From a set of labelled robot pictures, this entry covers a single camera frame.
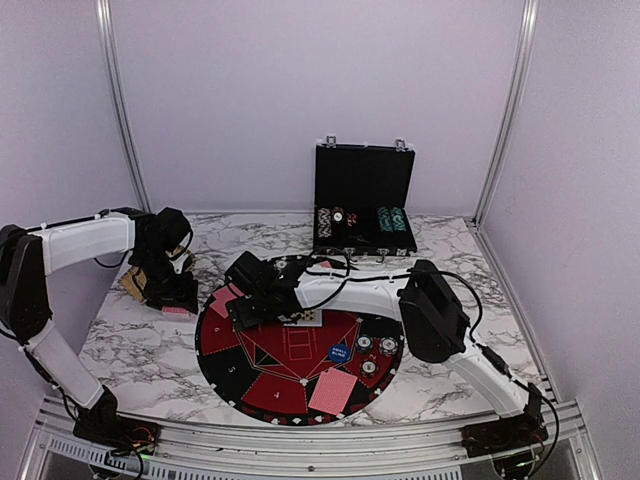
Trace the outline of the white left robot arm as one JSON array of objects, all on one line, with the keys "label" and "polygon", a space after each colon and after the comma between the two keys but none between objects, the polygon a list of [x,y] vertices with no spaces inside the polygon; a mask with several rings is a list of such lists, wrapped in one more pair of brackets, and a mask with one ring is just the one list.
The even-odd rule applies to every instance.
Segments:
[{"label": "white left robot arm", "polygon": [[198,310],[198,282],[181,260],[193,229],[179,210],[153,214],[135,208],[104,210],[93,216],[1,230],[1,323],[7,337],[63,397],[78,410],[80,422],[106,445],[125,438],[115,395],[82,363],[60,331],[54,314],[68,280],[104,257],[122,255],[133,268],[143,304],[161,311]]}]

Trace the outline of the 100 chips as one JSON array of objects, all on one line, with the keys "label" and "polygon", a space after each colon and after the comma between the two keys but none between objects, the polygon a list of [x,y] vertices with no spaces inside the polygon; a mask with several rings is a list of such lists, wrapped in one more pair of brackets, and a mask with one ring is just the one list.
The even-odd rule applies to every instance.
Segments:
[{"label": "100 chips", "polygon": [[373,360],[366,360],[360,364],[359,374],[364,378],[373,378],[378,372],[378,365]]}]

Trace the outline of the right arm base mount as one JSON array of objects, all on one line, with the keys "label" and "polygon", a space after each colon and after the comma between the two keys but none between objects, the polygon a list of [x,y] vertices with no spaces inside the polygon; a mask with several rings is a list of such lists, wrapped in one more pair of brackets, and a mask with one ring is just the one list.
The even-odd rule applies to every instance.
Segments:
[{"label": "right arm base mount", "polygon": [[549,434],[543,426],[541,406],[541,400],[534,398],[516,416],[463,427],[462,447],[474,458],[542,443]]}]

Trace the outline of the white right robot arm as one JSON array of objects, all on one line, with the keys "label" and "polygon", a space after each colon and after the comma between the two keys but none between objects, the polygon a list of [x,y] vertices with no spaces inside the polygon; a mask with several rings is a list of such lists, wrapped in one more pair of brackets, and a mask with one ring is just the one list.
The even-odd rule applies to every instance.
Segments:
[{"label": "white right robot arm", "polygon": [[348,311],[399,322],[411,354],[443,364],[475,387],[501,419],[495,438],[515,448],[534,431],[543,398],[483,344],[451,288],[451,272],[418,260],[407,269],[358,270],[326,260],[294,258],[277,267],[250,252],[225,272],[235,294],[227,305],[238,331],[315,310]]}]

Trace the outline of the blue small blind button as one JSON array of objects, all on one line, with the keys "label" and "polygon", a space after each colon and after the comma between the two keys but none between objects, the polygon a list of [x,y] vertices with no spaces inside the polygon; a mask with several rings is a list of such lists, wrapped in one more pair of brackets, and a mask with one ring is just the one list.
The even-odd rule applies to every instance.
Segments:
[{"label": "blue small blind button", "polygon": [[328,359],[336,364],[348,362],[351,356],[351,349],[345,344],[332,345],[327,354]]}]

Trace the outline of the red playing card deck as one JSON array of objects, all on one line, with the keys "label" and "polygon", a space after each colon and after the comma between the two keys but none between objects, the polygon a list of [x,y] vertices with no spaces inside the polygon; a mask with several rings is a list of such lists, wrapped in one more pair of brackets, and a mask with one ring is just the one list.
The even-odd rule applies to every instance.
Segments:
[{"label": "red playing card deck", "polygon": [[169,321],[191,321],[193,314],[188,310],[180,307],[163,307],[161,309],[163,318]]}]

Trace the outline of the eight of spades card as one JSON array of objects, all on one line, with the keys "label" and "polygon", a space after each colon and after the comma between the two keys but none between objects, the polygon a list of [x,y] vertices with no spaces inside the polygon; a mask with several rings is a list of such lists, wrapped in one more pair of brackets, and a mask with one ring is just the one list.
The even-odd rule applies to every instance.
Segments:
[{"label": "eight of spades card", "polygon": [[323,325],[321,310],[296,312],[282,321],[285,327],[318,328]]}]

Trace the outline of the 50 chips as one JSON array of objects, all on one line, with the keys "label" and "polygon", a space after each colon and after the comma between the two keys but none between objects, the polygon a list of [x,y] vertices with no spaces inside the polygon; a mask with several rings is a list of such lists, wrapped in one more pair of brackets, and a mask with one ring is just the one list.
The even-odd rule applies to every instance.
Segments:
[{"label": "50 chips", "polygon": [[355,350],[358,353],[366,354],[374,347],[373,339],[368,335],[359,335],[355,341]]}]

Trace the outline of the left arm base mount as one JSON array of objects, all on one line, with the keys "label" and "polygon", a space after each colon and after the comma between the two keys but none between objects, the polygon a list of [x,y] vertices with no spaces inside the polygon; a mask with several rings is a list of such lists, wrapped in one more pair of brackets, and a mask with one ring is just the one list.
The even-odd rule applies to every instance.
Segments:
[{"label": "left arm base mount", "polygon": [[81,439],[112,447],[118,454],[153,454],[159,426],[156,423],[123,417],[116,397],[104,390],[91,408],[74,405],[73,434]]}]

